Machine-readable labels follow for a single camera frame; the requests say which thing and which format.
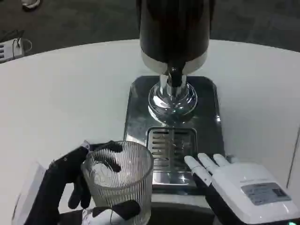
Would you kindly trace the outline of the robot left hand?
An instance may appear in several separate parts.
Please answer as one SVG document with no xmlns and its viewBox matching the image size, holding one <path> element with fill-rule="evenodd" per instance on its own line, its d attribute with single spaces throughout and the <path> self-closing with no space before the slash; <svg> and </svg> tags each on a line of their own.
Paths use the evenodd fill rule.
<svg viewBox="0 0 300 225">
<path fill-rule="evenodd" d="M 120 153 L 120 142 L 82 143 L 45 169 L 37 164 L 22 188 L 11 219 L 13 225 L 123 225 L 141 212 L 139 203 L 127 200 L 114 206 L 89 209 L 91 193 L 81 165 L 88 153 Z"/>
</svg>

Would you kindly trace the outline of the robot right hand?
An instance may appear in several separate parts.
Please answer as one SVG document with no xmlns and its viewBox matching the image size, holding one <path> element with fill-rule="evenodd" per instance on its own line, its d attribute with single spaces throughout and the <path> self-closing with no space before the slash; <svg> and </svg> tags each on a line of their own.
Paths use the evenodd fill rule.
<svg viewBox="0 0 300 225">
<path fill-rule="evenodd" d="M 220 154 L 185 156 L 205 200 L 223 225 L 298 225 L 300 208 L 262 165 L 230 163 Z"/>
</svg>

